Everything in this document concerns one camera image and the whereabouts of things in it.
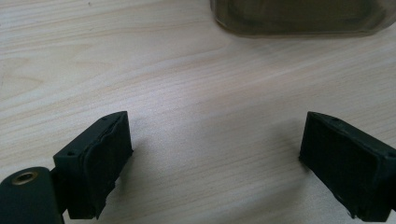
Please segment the wood grain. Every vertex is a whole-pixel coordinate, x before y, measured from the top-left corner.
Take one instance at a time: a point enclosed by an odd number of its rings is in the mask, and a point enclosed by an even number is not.
[[[298,161],[306,112],[396,147],[395,26],[245,38],[207,0],[6,0],[0,83],[0,179],[129,113],[103,214],[66,223],[360,223]]]

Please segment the brown plastic box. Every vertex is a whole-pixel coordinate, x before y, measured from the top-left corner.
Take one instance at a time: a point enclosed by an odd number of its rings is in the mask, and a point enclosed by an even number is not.
[[[241,35],[373,34],[396,21],[396,0],[211,0],[211,7]]]

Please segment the hole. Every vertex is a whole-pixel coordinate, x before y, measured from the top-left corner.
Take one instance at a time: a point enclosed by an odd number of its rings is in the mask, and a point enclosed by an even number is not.
[[[38,176],[37,172],[26,172],[12,179],[13,185],[24,185],[34,180]]]

